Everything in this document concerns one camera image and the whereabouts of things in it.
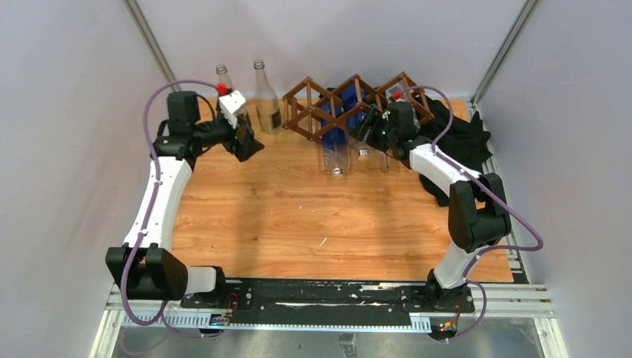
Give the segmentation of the tall clear glass bottle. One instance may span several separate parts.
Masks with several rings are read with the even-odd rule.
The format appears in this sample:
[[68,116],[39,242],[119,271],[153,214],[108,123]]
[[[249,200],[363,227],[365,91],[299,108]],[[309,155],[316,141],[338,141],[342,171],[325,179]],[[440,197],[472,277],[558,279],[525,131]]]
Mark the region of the tall clear glass bottle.
[[[227,87],[227,94],[232,94],[235,91],[235,88],[228,74],[227,67],[224,64],[217,65],[215,68],[215,72],[218,76],[218,81],[220,83],[223,83]],[[238,116],[242,116],[245,119],[249,116],[247,101],[242,106],[240,106]]]

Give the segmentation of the clear bottle with black label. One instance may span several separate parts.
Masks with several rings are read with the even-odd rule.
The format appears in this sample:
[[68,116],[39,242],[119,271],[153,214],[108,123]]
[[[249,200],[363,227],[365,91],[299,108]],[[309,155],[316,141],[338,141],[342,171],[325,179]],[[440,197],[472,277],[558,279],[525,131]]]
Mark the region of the clear bottle with black label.
[[255,106],[260,129],[265,134],[279,133],[282,127],[282,115],[279,107],[279,99],[272,88],[265,72],[263,60],[253,62],[256,77]]

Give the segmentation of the blue labelled clear bottle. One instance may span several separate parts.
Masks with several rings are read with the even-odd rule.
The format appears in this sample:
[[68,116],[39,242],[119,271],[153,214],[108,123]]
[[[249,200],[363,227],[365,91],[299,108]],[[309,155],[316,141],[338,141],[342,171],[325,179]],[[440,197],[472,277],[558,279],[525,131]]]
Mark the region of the blue labelled clear bottle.
[[[362,102],[365,97],[365,91],[361,86],[359,75],[353,75],[343,83],[341,100],[343,103],[343,111],[345,113],[353,111],[358,103]],[[367,162],[370,159],[370,146],[359,139],[355,139],[351,132],[363,122],[364,117],[364,111],[357,110],[345,120],[345,124],[348,127],[348,143],[353,150],[354,155],[360,162]]]

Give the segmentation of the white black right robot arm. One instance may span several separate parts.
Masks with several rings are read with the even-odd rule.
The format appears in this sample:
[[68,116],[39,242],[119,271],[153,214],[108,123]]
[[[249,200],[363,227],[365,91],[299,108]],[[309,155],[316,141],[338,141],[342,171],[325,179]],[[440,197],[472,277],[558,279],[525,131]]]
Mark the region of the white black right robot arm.
[[448,309],[465,292],[478,257],[511,232],[509,213],[501,205],[505,198],[501,178],[461,166],[428,137],[419,135],[408,102],[392,102],[383,112],[370,106],[364,121],[350,131],[350,136],[391,154],[448,196],[452,241],[443,259],[429,272],[423,293],[426,305],[433,310]]

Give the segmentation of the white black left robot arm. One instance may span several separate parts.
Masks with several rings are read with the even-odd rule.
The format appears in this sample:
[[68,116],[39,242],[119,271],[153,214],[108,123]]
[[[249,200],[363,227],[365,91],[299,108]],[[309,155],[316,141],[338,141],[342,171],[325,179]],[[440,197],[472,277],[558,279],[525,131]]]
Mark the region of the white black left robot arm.
[[105,263],[128,300],[176,301],[198,296],[208,307],[228,299],[223,269],[187,266],[171,252],[172,234],[183,191],[202,154],[222,145],[244,162],[264,145],[248,119],[248,100],[236,89],[223,89],[215,118],[203,122],[195,91],[167,97],[168,117],[151,144],[148,185],[124,243],[111,247]]

